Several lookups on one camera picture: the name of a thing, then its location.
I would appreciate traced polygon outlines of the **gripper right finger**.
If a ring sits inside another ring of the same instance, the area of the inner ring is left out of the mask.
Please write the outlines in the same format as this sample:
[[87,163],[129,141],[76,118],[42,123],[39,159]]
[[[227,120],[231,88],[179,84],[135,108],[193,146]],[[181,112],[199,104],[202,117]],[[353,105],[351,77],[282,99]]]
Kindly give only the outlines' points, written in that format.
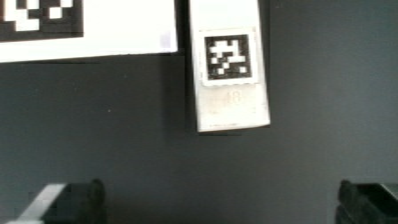
[[398,183],[341,181],[335,224],[398,224]]

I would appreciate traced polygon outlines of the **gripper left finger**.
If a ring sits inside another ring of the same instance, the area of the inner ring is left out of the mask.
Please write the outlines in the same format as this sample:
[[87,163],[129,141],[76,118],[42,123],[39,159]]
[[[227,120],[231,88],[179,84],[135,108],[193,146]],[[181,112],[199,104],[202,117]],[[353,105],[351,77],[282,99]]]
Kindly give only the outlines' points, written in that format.
[[106,224],[104,185],[51,183],[14,220],[14,224]]

